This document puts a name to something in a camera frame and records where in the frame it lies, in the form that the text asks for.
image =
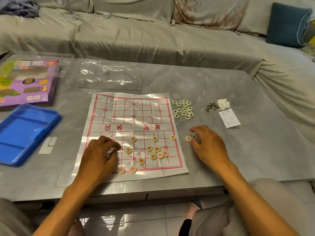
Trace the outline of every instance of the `forearm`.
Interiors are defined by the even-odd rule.
[[[250,186],[233,164],[219,172],[252,236],[298,236],[297,232]]]
[[[74,219],[92,189],[73,183],[66,188],[61,200],[36,230],[33,236],[67,236]]]

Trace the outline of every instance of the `chinese chess board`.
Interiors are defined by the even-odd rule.
[[[89,115],[86,121],[79,155],[92,139],[107,136],[120,143],[117,167],[109,181],[125,181],[156,178],[188,172],[178,140],[174,116],[168,94],[133,95],[126,93],[100,93],[92,97]],[[150,159],[154,152],[148,152],[148,146],[158,146],[161,153],[168,152],[168,157]],[[139,158],[145,163],[139,164]],[[125,167],[124,174],[118,174],[118,167]],[[130,167],[135,166],[135,174]]]

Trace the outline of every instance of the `electric fan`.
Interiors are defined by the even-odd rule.
[[[58,7],[65,7],[67,10],[63,13],[65,19],[69,21],[75,21],[77,19],[76,14],[71,8],[70,0],[53,0]]]

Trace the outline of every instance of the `hand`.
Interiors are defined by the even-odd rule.
[[[116,150],[112,151],[107,159],[106,153],[112,147],[115,147]],[[83,153],[74,182],[84,187],[92,187],[94,190],[114,170],[117,164],[117,150],[120,148],[119,143],[108,137],[101,136],[97,140],[93,139]]]
[[[206,125],[192,127],[191,132],[199,134],[201,145],[195,140],[191,140],[192,147],[199,159],[202,160],[214,172],[231,163],[222,138]]]

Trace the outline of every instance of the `black sock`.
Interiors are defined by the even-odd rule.
[[[183,222],[179,230],[178,236],[188,236],[190,227],[191,227],[191,219],[185,219],[185,221]]]

